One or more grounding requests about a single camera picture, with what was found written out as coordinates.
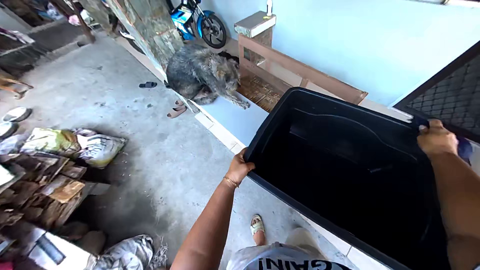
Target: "white bottle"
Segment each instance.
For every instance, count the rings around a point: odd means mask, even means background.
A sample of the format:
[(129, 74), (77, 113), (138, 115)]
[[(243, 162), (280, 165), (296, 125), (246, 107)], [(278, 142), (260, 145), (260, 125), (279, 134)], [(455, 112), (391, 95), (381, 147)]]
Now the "white bottle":
[(272, 16), (273, 0), (267, 0), (267, 16)]

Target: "dog's paw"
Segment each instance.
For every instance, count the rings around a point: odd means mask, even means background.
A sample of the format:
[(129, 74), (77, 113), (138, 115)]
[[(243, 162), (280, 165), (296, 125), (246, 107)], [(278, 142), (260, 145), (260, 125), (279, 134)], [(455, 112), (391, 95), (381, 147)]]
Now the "dog's paw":
[(246, 102), (246, 101), (243, 101), (243, 102), (241, 102), (241, 103), (239, 104), (239, 106), (240, 106), (242, 109), (246, 110), (246, 109), (250, 108), (250, 103), (248, 103), (248, 102)]

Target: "black plastic bin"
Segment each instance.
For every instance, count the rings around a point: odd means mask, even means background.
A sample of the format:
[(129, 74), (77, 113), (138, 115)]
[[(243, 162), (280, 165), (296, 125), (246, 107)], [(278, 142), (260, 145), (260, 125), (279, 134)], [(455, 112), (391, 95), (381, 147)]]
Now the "black plastic bin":
[(258, 129), (248, 176), (393, 269), (450, 269), (418, 127), (301, 87)]

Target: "dog bowl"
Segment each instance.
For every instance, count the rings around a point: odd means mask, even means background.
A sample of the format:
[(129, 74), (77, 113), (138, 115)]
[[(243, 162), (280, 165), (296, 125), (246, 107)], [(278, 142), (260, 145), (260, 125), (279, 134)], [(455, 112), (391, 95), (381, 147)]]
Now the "dog bowl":
[(32, 113), (32, 109), (17, 107), (7, 112), (2, 118), (4, 122), (20, 122), (25, 120)]
[(18, 129), (17, 123), (3, 122), (0, 124), (0, 139), (10, 137)]

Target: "wood pile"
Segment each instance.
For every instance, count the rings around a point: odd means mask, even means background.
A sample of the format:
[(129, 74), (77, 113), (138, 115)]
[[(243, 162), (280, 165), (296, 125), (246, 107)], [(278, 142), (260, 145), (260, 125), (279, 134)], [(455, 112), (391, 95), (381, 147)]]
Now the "wood pile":
[(0, 167), (0, 229), (20, 219), (45, 230), (59, 228), (82, 201), (86, 167), (68, 158), (0, 155)]

